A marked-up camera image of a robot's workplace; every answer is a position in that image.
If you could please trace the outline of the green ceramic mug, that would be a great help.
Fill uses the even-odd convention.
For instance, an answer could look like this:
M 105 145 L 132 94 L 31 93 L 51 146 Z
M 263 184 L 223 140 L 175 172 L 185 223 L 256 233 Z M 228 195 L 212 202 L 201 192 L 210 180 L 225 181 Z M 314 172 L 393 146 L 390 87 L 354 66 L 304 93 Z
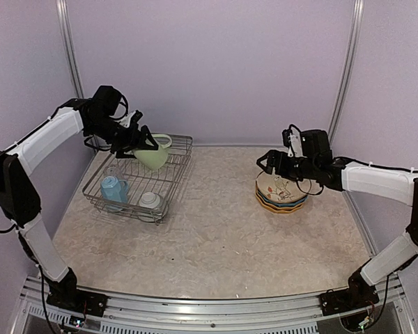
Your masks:
M 158 151 L 132 150 L 133 155 L 150 170 L 158 170 L 167 162 L 169 153 L 168 149 L 172 144 L 172 138 L 167 134 L 152 134 L 153 138 L 159 145 Z

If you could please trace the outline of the cream speckled plate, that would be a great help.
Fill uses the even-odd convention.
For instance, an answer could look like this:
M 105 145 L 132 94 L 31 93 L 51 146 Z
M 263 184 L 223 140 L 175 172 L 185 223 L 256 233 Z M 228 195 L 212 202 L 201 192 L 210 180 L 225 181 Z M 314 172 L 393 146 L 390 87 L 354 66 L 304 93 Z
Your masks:
M 301 185 L 278 175 L 260 173 L 256 178 L 256 187 L 267 198 L 277 202 L 293 202 L 307 195 L 311 189 L 309 181 Z

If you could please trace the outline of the clear drinking glass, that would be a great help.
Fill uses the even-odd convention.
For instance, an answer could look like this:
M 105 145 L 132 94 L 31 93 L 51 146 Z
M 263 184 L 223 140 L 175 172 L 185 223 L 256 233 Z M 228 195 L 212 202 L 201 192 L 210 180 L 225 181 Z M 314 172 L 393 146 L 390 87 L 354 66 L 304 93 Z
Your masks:
M 116 164 L 110 164 L 104 168 L 104 176 L 105 177 L 115 177 L 118 180 L 123 179 L 123 173 L 121 168 Z

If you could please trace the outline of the light blue mug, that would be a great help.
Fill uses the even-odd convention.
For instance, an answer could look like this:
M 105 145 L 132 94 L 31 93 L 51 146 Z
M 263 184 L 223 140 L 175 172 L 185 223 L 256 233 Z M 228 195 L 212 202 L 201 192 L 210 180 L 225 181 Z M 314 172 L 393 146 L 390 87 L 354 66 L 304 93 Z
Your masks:
M 120 180 L 116 176 L 106 176 L 100 183 L 100 191 L 105 199 L 104 207 L 111 212 L 121 212 L 124 210 L 122 203 L 128 203 L 128 183 Z

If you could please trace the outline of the blue dotted plate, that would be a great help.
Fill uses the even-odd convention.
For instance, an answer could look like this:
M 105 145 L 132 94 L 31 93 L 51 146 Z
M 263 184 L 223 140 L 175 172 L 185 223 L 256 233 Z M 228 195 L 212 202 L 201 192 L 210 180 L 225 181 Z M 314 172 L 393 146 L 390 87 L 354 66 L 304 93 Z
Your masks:
M 293 201 L 293 202 L 277 202 L 277 201 L 273 201 L 273 200 L 267 198 L 260 191 L 257 191 L 256 195 L 263 202 L 267 203 L 268 205 L 272 205 L 274 207 L 294 207 L 296 205 L 304 203 L 306 201 L 306 199 L 308 198 L 308 196 L 304 196 L 304 197 L 300 198 L 299 200 L 296 200 L 296 201 Z

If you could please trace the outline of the yellow dotted plate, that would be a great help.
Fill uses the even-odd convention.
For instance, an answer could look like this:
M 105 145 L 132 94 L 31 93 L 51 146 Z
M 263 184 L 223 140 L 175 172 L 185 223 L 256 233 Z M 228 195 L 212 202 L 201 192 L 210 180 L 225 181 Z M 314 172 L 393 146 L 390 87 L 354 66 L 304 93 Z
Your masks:
M 255 195 L 256 199 L 260 202 L 260 204 L 264 207 L 269 207 L 273 211 L 292 211 L 295 209 L 299 209 L 303 206 L 306 201 L 306 198 L 301 199 L 301 201 L 294 202 L 294 203 L 281 203 L 281 204 L 273 204 L 267 201 L 265 198 L 259 196 L 258 194 Z
M 304 207 L 304 204 L 303 203 L 302 204 L 299 204 L 299 205 L 296 205 L 294 207 L 289 207 L 289 208 L 287 208 L 287 207 L 276 208 L 276 207 L 272 207 L 272 206 L 266 205 L 266 204 L 264 204 L 262 202 L 260 202 L 259 205 L 262 208 L 264 208 L 265 210 L 267 210 L 269 212 L 272 212 L 272 213 L 275 213 L 275 214 L 290 214 L 290 213 L 296 212 L 296 211 L 298 211 L 298 210 L 300 210 L 300 209 L 302 209 Z

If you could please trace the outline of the white patterned bowl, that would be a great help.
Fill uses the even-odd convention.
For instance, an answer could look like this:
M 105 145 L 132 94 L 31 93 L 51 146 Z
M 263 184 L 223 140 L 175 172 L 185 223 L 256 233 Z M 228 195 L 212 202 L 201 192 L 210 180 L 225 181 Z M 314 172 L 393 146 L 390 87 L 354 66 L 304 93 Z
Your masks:
M 163 207 L 163 198 L 157 193 L 145 192 L 139 199 L 139 206 L 156 211 L 161 210 Z

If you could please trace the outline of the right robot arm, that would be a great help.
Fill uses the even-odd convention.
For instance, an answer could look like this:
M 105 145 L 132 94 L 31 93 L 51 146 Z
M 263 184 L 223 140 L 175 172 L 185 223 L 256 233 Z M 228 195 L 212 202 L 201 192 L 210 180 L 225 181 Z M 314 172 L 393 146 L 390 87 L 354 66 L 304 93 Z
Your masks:
M 351 274 L 347 288 L 320 295 L 325 313 L 378 302 L 376 285 L 418 257 L 418 169 L 334 157 L 331 150 L 300 156 L 270 150 L 257 164 L 267 174 L 347 193 L 378 246 L 377 254 Z

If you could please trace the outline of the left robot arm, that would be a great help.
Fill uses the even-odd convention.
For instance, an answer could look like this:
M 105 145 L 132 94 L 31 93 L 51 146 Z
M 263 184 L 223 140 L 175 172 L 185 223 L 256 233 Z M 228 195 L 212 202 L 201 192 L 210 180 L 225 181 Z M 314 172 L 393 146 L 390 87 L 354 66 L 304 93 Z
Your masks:
M 100 86 L 92 97 L 64 102 L 35 129 L 0 150 L 0 208 L 49 288 L 47 302 L 60 308 L 81 312 L 87 297 L 47 230 L 35 175 L 78 135 L 86 141 L 92 136 L 100 138 L 110 153 L 122 159 L 131 157 L 136 149 L 158 150 L 149 128 L 139 123 L 143 113 L 126 111 L 117 116 L 120 107 L 128 107 L 125 96 L 113 86 Z

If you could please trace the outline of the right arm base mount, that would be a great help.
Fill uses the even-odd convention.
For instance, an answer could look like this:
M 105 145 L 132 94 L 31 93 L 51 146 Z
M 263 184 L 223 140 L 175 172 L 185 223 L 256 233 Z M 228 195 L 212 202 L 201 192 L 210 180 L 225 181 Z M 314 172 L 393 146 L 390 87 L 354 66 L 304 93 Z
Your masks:
M 353 297 L 348 289 L 328 290 L 319 296 L 323 316 L 349 312 L 377 304 L 380 299 L 376 292 L 367 296 Z

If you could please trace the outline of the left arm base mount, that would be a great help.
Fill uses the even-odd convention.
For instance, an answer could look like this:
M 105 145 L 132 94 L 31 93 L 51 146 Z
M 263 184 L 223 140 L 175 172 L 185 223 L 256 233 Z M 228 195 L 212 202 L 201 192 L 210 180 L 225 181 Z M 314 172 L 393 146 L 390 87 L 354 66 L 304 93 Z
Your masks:
M 105 294 L 77 289 L 71 296 L 50 293 L 47 303 L 83 315 L 103 317 L 108 299 Z

